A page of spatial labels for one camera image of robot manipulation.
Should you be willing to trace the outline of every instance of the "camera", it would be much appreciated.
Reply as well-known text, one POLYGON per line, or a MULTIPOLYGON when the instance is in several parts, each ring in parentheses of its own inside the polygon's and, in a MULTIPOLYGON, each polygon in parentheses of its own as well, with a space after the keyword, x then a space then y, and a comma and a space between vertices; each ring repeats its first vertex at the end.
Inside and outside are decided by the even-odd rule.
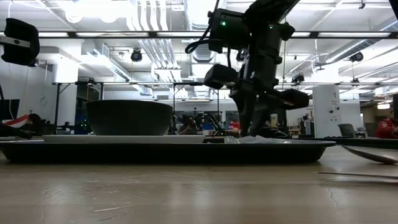
POLYGON ((361 52, 358 52, 358 53, 352 55, 349 58, 349 60, 352 61, 352 62, 360 62, 360 61, 363 60, 363 54, 361 52))
POLYGON ((134 50, 132 50, 130 58, 133 62, 140 62, 142 60, 141 49, 135 48, 134 50))

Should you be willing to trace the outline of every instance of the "desk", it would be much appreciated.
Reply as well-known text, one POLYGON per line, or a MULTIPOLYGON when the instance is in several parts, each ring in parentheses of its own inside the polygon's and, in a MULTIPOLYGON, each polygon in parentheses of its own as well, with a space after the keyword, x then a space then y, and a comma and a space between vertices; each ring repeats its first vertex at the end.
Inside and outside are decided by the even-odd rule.
POLYGON ((18 165, 0 153, 2 223, 397 223, 397 175, 340 147, 292 166, 18 165))

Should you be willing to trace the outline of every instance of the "workbench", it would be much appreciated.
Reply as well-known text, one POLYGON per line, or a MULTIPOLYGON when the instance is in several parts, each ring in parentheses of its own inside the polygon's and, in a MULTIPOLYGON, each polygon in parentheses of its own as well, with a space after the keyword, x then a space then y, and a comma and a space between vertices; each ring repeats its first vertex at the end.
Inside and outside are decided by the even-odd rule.
POLYGON ((397 223, 398 175, 330 147, 284 166, 11 164, 0 156, 1 223, 397 223))

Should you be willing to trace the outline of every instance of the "ceiling light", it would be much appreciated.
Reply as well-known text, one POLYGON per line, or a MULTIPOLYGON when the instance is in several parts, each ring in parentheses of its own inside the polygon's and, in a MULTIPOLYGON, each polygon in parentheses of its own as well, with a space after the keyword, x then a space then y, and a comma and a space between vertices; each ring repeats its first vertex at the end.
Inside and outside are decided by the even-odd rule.
POLYGON ((129 82, 125 83, 109 82, 109 83, 104 83, 104 85, 131 85, 131 84, 129 82))
POLYGON ((69 37, 66 32, 39 32, 39 37, 69 37))
POLYGON ((173 85, 172 82, 134 82, 133 84, 138 84, 138 85, 173 85))
POLYGON ((310 32, 294 32, 292 37, 309 37, 310 32))
POLYGON ((202 31, 196 32, 196 31, 191 31, 191 32, 158 32, 157 36, 158 37, 191 37, 191 38, 200 38, 203 35, 202 31))
POLYGON ((78 37, 148 37, 147 32, 77 32, 78 37))
POLYGON ((388 37, 390 32, 321 32, 319 37, 388 37))
POLYGON ((65 17, 67 18, 68 22, 73 23, 73 24, 76 24, 83 19, 83 16, 81 14, 73 13, 70 11, 67 11, 65 13, 65 17))
POLYGON ((118 19, 117 16, 112 16, 112 15, 107 15, 107 16, 102 16, 101 21, 105 23, 112 23, 118 19))
POLYGON ((381 105, 378 105, 377 108, 378 108, 379 110, 390 109, 390 104, 389 104, 389 103, 381 104, 381 105))

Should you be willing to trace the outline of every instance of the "fluorescent light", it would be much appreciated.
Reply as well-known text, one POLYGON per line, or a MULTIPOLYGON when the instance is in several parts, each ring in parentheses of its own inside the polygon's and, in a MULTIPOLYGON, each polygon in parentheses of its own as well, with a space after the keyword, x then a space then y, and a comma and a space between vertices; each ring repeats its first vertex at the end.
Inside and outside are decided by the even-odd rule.
POLYGON ((158 32, 158 37, 192 37, 192 38, 200 38, 203 35, 203 32, 158 32))
POLYGON ((78 37, 148 37, 147 32, 77 32, 78 37))
POLYGON ((390 109, 390 104, 389 104, 389 103, 381 104, 381 105, 378 105, 377 108, 378 108, 379 110, 390 109))
POLYGON ((310 32, 294 32, 292 37, 309 37, 310 35, 310 32))
POLYGON ((173 85, 170 82, 133 82, 133 84, 137 85, 173 85))
POLYGON ((210 102, 210 100, 182 100, 181 102, 210 102))
POLYGON ((319 37, 388 37, 390 32, 321 32, 319 37))
POLYGON ((39 37, 69 37, 66 32, 39 32, 39 37))
POLYGON ((128 82, 125 83, 110 82, 110 83, 104 83, 104 85, 131 85, 131 84, 128 82))

